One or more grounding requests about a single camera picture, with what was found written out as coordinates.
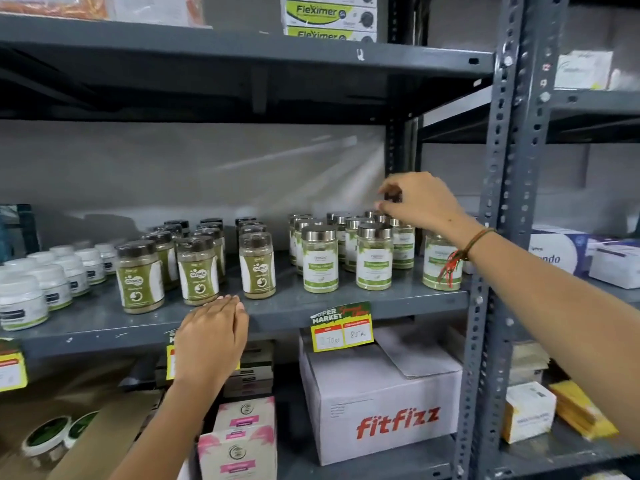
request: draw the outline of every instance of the jar label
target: jar label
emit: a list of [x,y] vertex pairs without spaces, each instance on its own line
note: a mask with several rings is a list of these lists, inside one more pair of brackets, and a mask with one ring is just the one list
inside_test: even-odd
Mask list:
[[323,289],[338,284],[338,256],[335,251],[305,251],[305,288]]
[[273,253],[264,256],[240,256],[242,289],[245,293],[267,293],[276,288]]
[[6,331],[29,328],[47,320],[49,309],[44,296],[28,301],[0,305],[0,326]]
[[207,299],[218,294],[218,269],[216,261],[212,258],[202,261],[180,261],[180,286],[182,297],[185,299]]
[[391,249],[358,248],[356,279],[369,286],[384,286],[391,282]]
[[142,308],[164,298],[160,261],[118,268],[118,288],[124,308]]

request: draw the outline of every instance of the jar with silver lid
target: jar with silver lid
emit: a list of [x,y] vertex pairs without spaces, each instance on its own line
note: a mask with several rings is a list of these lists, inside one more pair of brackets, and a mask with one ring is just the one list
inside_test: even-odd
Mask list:
[[253,232],[240,236],[240,271],[245,297],[264,299],[276,293],[271,234]]
[[116,275],[124,311],[138,315],[160,308],[164,303],[164,286],[156,243],[146,239],[129,241],[118,246],[116,253]]
[[412,269],[415,259],[415,227],[393,217],[388,224],[394,228],[394,269]]
[[302,229],[305,290],[329,293],[338,289],[337,227],[309,225]]
[[218,256],[213,239],[197,235],[176,240],[182,298],[187,305],[204,305],[215,300],[218,284]]
[[394,259],[392,227],[382,223],[363,223],[358,227],[356,284],[370,291],[391,286]]
[[347,217],[345,220],[344,235],[344,269],[351,273],[356,272],[358,263],[358,227],[360,224],[373,224],[372,217]]

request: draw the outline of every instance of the bracelet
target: bracelet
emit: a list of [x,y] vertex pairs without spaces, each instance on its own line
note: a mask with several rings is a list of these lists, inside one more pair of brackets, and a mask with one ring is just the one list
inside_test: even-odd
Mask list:
[[453,288],[453,272],[456,270],[458,263],[460,263],[460,261],[469,261],[469,251],[471,250],[473,245],[478,242],[480,238],[482,238],[482,236],[489,234],[490,232],[496,231],[492,227],[482,229],[482,231],[473,236],[471,241],[469,241],[469,243],[463,250],[456,249],[455,251],[453,251],[447,258],[447,263],[442,267],[442,271],[438,276],[438,282],[441,282],[442,279],[446,276],[449,288]]

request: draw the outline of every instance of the white jar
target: white jar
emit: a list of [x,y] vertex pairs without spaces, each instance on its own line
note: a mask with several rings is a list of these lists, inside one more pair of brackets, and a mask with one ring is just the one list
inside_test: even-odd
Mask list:
[[118,260],[116,248],[110,242],[96,244],[95,248],[100,251],[105,274],[116,274],[116,262]]
[[63,244],[62,246],[53,246],[49,250],[57,257],[60,256],[73,256],[75,249],[71,244]]
[[51,251],[40,251],[39,253],[27,254],[28,258],[35,259],[41,266],[51,264],[56,260],[57,256]]
[[0,280],[0,327],[23,330],[43,323],[49,309],[35,276],[5,274]]
[[65,270],[72,297],[82,296],[89,291],[89,278],[86,275],[82,259],[75,254],[71,254],[71,256],[58,258],[55,264],[59,264]]
[[26,274],[35,276],[38,280],[50,312],[71,305],[71,287],[62,266],[59,264],[38,266],[36,269],[27,271]]
[[81,249],[76,251],[76,256],[82,259],[87,278],[91,286],[99,285],[107,281],[104,275],[104,265],[100,257],[100,251],[96,248]]

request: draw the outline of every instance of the plastic jar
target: plastic jar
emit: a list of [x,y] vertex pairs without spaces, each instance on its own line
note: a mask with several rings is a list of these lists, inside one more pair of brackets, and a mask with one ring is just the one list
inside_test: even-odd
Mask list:
[[89,278],[86,275],[82,259],[75,254],[60,256],[56,259],[55,264],[59,264],[65,270],[65,276],[69,281],[69,288],[71,288],[71,296],[73,298],[89,292]]
[[391,286],[394,259],[392,227],[382,223],[364,223],[358,227],[356,284],[370,291]]
[[178,239],[176,244],[184,302],[187,305],[203,305],[215,300],[220,286],[213,239],[197,235]]
[[389,219],[394,228],[394,269],[411,269],[415,260],[415,227],[399,219]]
[[102,258],[102,265],[104,266],[105,274],[116,274],[116,261],[118,255],[116,254],[116,248],[110,242],[101,242],[96,244],[95,248],[100,251],[100,257]]
[[0,280],[0,327],[23,330],[46,322],[49,309],[35,276],[7,273]]
[[56,254],[52,253],[51,251],[40,251],[37,253],[27,254],[27,257],[30,259],[35,259],[40,266],[51,264],[57,259]]
[[164,303],[162,265],[156,243],[130,241],[116,248],[118,288],[126,313],[152,312]]
[[455,270],[451,274],[451,286],[449,286],[449,277],[446,275],[443,275],[440,282],[438,282],[442,268],[455,250],[456,247],[443,236],[432,233],[427,236],[427,243],[424,249],[422,284],[440,291],[456,291],[460,289],[462,261],[458,261]]
[[142,239],[156,243],[160,266],[162,267],[162,282],[164,290],[172,290],[180,284],[178,274],[178,259],[175,255],[175,242],[171,232],[158,230],[142,236]]
[[100,257],[100,251],[96,248],[87,248],[76,251],[76,256],[82,259],[82,264],[86,270],[86,277],[91,286],[99,285],[107,281],[104,274],[104,265]]
[[307,226],[302,229],[302,260],[305,290],[330,293],[338,289],[337,227]]
[[22,455],[36,468],[50,470],[67,453],[65,436],[71,428],[71,418],[53,418],[34,429],[22,442]]
[[358,227],[360,224],[373,224],[375,220],[372,217],[347,217],[345,222],[344,269],[355,273],[358,263]]
[[240,272],[245,297],[263,299],[276,293],[271,234],[254,232],[240,236]]
[[26,273],[35,276],[38,280],[50,312],[71,305],[71,287],[62,266],[47,264],[30,269]]
[[218,282],[227,282],[227,260],[225,249],[225,232],[217,227],[203,227],[197,229],[196,235],[207,235],[213,239],[213,250],[216,252],[216,265],[218,267]]

